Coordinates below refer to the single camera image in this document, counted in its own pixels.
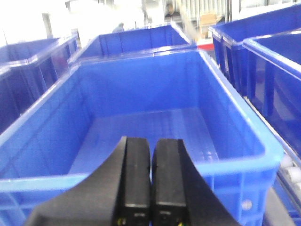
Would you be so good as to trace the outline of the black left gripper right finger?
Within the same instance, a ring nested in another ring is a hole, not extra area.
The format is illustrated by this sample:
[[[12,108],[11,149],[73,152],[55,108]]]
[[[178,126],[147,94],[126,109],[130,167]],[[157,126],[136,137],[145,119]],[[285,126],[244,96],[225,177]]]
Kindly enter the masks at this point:
[[[160,139],[152,158],[154,226],[238,226],[196,169],[181,139]]]

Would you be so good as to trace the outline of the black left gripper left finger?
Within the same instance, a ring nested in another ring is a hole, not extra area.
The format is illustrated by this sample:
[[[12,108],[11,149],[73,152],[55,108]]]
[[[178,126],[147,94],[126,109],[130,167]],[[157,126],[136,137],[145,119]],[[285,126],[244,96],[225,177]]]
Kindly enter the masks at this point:
[[[150,150],[145,138],[122,137],[86,179],[38,205],[26,226],[147,226]]]

